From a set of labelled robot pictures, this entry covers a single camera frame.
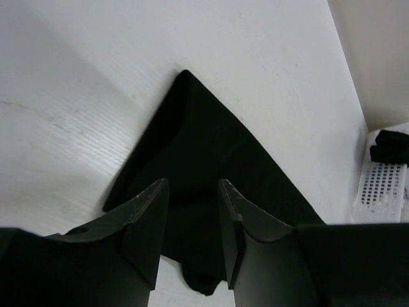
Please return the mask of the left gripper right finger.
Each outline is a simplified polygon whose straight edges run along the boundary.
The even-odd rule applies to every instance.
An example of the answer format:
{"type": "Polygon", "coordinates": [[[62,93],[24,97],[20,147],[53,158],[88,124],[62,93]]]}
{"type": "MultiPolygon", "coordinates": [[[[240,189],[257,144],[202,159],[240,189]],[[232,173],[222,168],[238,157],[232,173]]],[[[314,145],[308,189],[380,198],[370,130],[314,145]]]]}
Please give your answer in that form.
{"type": "Polygon", "coordinates": [[[228,288],[236,306],[319,306],[295,229],[219,181],[219,218],[228,288]]]}

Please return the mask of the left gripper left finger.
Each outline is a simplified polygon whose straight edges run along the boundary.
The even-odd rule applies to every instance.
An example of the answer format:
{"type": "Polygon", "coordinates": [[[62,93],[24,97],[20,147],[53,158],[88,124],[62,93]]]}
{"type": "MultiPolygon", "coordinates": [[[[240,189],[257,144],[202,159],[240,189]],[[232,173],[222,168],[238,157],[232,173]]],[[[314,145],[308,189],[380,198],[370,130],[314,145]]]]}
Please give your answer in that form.
{"type": "Polygon", "coordinates": [[[169,184],[156,180],[135,198],[64,235],[51,235],[47,306],[147,306],[166,228],[169,184]]]}

